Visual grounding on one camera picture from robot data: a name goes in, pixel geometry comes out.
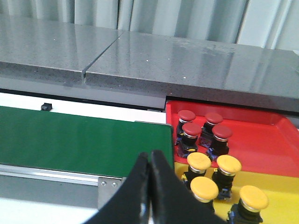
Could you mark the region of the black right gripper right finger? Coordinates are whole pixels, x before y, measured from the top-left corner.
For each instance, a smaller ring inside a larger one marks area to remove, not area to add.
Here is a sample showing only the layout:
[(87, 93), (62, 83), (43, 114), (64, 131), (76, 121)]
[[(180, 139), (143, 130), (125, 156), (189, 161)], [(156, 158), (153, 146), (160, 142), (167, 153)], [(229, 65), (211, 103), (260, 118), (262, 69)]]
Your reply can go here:
[(156, 224), (224, 224), (176, 177), (160, 150), (150, 154), (149, 195)]

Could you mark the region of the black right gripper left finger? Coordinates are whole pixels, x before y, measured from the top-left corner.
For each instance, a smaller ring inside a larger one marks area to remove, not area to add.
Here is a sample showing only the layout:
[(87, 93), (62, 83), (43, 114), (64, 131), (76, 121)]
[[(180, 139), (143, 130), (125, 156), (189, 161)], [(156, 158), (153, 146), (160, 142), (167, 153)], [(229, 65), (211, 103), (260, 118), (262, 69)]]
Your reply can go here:
[(148, 154), (142, 152), (112, 198), (86, 224), (147, 224), (150, 214)]

